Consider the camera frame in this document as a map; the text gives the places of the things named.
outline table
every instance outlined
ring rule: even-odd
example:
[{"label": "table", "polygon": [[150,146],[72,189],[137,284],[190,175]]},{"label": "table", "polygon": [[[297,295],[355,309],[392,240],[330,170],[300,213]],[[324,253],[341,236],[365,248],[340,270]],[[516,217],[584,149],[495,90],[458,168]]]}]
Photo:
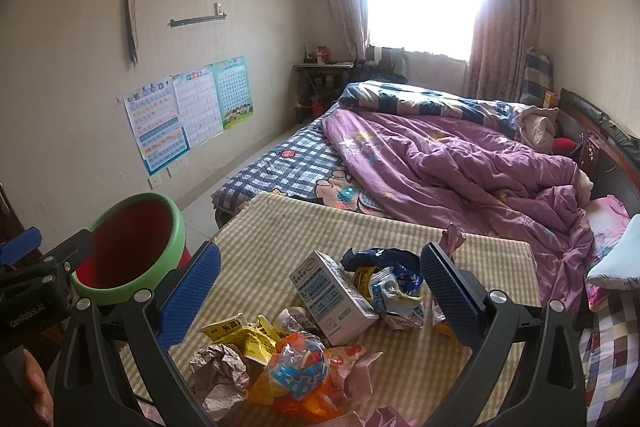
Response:
[{"label": "table", "polygon": [[[298,81],[296,118],[298,123],[303,123],[310,116],[319,116],[314,113],[314,102],[312,101],[314,95],[318,95],[317,103],[320,104],[318,108],[320,114],[329,109],[341,95],[349,81],[353,63],[296,64],[293,69],[296,71]],[[334,79],[329,82],[328,76],[332,76]]]},{"label": "table", "polygon": [[[215,238],[222,252],[222,273],[211,289],[185,341],[170,354],[191,381],[189,360],[207,337],[197,330],[243,312],[253,321],[257,314],[274,319],[291,305],[302,305],[289,273],[313,250],[340,259],[348,248],[397,247],[419,252],[442,231],[366,216],[264,192],[224,227]],[[538,283],[527,243],[467,235],[456,252],[456,263],[471,270],[488,289],[502,289],[514,302],[540,306]],[[374,394],[356,407],[368,418],[377,407],[393,406],[407,420],[426,420],[455,382],[470,350],[431,327],[421,331],[392,331],[376,322],[354,344],[384,355],[372,365]],[[511,349],[500,380],[482,413],[494,416],[506,394],[521,353]],[[123,360],[133,390],[145,394],[128,349]],[[220,421],[221,427],[259,425],[299,427],[297,419],[283,417],[259,406],[241,403]]]}]

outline purple comforter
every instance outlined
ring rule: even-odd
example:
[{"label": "purple comforter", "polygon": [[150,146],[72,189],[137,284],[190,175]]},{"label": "purple comforter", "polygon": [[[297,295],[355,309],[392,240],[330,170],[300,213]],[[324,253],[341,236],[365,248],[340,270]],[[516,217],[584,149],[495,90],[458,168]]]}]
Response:
[{"label": "purple comforter", "polygon": [[575,315],[593,233],[578,207],[578,168],[468,121],[336,110],[322,122],[329,142],[392,216],[445,229],[526,241],[540,299]]}]

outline blanket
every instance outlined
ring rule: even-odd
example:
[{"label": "blanket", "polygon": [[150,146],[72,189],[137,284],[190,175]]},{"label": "blanket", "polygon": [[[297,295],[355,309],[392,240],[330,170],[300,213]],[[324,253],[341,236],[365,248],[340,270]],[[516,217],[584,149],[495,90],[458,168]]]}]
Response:
[{"label": "blanket", "polygon": [[579,208],[579,169],[480,124],[339,109],[322,130],[364,189],[393,217],[526,241],[540,299],[576,314],[593,233]]},{"label": "blanket", "polygon": [[448,116],[500,131],[538,152],[549,153],[558,109],[542,109],[501,100],[473,100],[415,86],[370,80],[349,84],[338,99],[341,108],[400,116]]}]

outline floor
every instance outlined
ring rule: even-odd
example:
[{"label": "floor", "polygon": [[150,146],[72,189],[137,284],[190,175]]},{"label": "floor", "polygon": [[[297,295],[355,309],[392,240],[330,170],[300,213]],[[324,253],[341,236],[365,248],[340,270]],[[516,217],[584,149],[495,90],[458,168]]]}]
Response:
[{"label": "floor", "polygon": [[184,218],[184,223],[187,228],[187,248],[189,249],[189,252],[191,252],[191,254],[198,251],[198,248],[205,241],[208,241],[216,234],[216,232],[218,232],[215,211],[213,208],[213,204],[211,203],[212,193],[222,187],[222,185],[228,182],[232,176],[235,176],[246,166],[254,163],[266,152],[269,152],[271,149],[284,142],[284,140],[292,136],[292,134],[295,133],[299,128],[300,126],[293,127],[286,133],[278,136],[274,141],[260,149],[257,153],[251,156],[251,158],[242,163],[242,165],[239,166],[236,170],[229,172],[229,174],[222,178],[218,183],[205,190],[197,200],[193,201],[193,203],[191,203],[182,211],[182,217]]}]

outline bucket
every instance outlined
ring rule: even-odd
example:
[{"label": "bucket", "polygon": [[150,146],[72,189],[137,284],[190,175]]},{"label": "bucket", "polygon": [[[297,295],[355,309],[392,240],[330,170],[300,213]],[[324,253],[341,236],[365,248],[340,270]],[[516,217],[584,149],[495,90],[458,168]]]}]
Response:
[{"label": "bucket", "polygon": [[71,275],[81,297],[98,306],[124,302],[136,291],[154,290],[191,256],[177,205],[162,194],[137,194],[112,206],[90,227],[94,254]]}]

